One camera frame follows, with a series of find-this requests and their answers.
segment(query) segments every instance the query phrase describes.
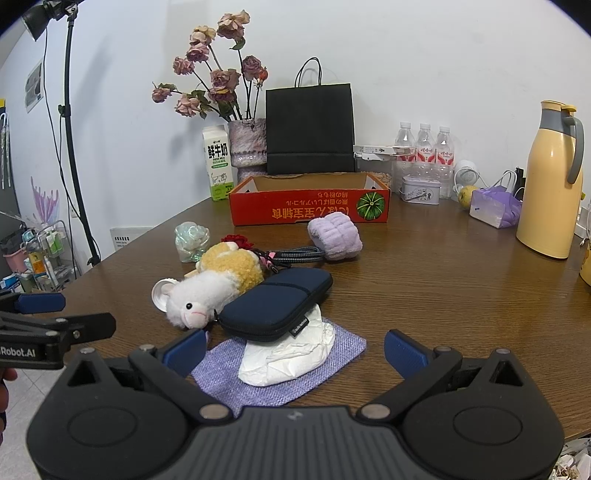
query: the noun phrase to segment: light stand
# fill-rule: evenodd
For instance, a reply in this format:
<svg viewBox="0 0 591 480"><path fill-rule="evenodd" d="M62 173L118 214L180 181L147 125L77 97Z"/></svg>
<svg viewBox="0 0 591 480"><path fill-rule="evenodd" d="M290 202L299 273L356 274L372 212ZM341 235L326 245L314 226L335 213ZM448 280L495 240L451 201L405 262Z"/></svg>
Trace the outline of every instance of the light stand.
<svg viewBox="0 0 591 480"><path fill-rule="evenodd" d="M66 39L66 60L64 64L64 105L60 105L60 115L64 118L66 123L66 144L68 147L68 159L70 161L70 172L72 174L72 183L74 184L74 196L78 204L78 214L86 241L90 248L90 259L87 265L98 265L100 258L96 251L95 240L90 233L90 225L86 217L86 209L84 208L84 201L82 200L82 191L80 189L80 181L78 179L78 170L76 168L76 157L74 156L74 139L72 137L72 106L70 105L70 53L72 51L72 33L74 31L74 20L78 16L78 5L73 4L66 8L68 13L68 36Z"/></svg>
<svg viewBox="0 0 591 480"><path fill-rule="evenodd" d="M80 180L78 179L78 170L76 168L76 157L74 156L74 140L72 137L72 106L70 105L70 53L72 51L72 32L74 30L74 20L78 16L78 4L82 0L45 0L41 5L30 8L23 16L23 21L32 37L37 41L47 24L53 18L59 20L67 15L68 18L68 36L66 40L66 60L64 65L64 105L59 106L60 115L64 118L66 124L66 144L68 148L68 159L70 163L70 172L72 174L72 183L74 184L74 196L78 205L78 214L86 241L90 248L90 259L87 265L98 265L100 257L98 256L95 240L90 233L90 225L82 200L82 191L80 190Z"/></svg>

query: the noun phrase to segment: pink basket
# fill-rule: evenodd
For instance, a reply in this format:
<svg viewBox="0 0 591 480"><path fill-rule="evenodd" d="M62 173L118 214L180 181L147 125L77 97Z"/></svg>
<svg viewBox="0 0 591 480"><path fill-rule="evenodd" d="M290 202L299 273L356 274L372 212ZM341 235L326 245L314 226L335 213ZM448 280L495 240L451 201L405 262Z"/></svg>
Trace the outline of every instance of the pink basket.
<svg viewBox="0 0 591 480"><path fill-rule="evenodd" d="M27 251L24 248L17 250L11 255L4 255L8 266L14 273L23 273L27 271L25 265L25 259L27 257Z"/></svg>

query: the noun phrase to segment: water bottle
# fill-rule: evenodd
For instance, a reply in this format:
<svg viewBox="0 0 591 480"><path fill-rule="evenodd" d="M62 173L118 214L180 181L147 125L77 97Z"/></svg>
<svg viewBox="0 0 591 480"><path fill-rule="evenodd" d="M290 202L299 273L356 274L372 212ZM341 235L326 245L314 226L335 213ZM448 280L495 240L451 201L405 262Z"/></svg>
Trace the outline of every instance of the water bottle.
<svg viewBox="0 0 591 480"><path fill-rule="evenodd" d="M414 137L410 131L410 122L400 122L394 147L399 149L396 155L397 161L394 164L394 192L400 194L402 177L411 173L412 162L415 159Z"/></svg>
<svg viewBox="0 0 591 480"><path fill-rule="evenodd" d="M435 140L435 168L441 182L440 198L452 196L453 187L453 143L449 136L449 127L440 127Z"/></svg>
<svg viewBox="0 0 591 480"><path fill-rule="evenodd" d="M431 172L435 162L435 140L431 135L430 124L421 124L415 146L417 147L417 157L412 166L413 176L430 180L436 179Z"/></svg>

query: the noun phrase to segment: bag handle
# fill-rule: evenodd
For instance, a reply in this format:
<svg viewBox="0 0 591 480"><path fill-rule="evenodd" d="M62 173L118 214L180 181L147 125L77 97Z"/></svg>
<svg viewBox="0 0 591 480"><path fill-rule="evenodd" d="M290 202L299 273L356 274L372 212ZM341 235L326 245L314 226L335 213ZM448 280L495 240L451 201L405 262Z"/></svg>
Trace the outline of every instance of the bag handle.
<svg viewBox="0 0 591 480"><path fill-rule="evenodd" d="M301 77L304 73L304 69L306 68L306 65L308 65L308 62L312 60L314 60L318 64L318 85L322 85L322 65L320 65L320 60L318 59L318 57L310 57L308 60L304 62L304 64L300 68L300 71L295 76L294 88L301 86Z"/></svg>
<svg viewBox="0 0 591 480"><path fill-rule="evenodd" d="M572 113L574 108L569 108L570 105L565 105L562 110L566 110L569 113ZM585 135L583 130L583 124L581 120L576 118L575 116L565 116L563 118L563 122L565 125L570 127L574 127L574 156L573 156L573 165L570 167L569 175L566 177L566 181L569 182L571 185L577 181L579 176L579 172L581 171L581 165L583 164L583 150L585 146Z"/></svg>

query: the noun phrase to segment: red crochet flower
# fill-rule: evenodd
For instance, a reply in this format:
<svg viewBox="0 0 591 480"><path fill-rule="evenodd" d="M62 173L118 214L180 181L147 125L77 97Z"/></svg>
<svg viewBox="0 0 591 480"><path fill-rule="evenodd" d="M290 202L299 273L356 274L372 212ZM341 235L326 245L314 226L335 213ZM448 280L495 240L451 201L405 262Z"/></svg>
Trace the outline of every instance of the red crochet flower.
<svg viewBox="0 0 591 480"><path fill-rule="evenodd" d="M254 247L254 244L248 243L248 238L244 235L226 235L222 238L222 242L236 242L238 248L243 248L244 250L250 250Z"/></svg>

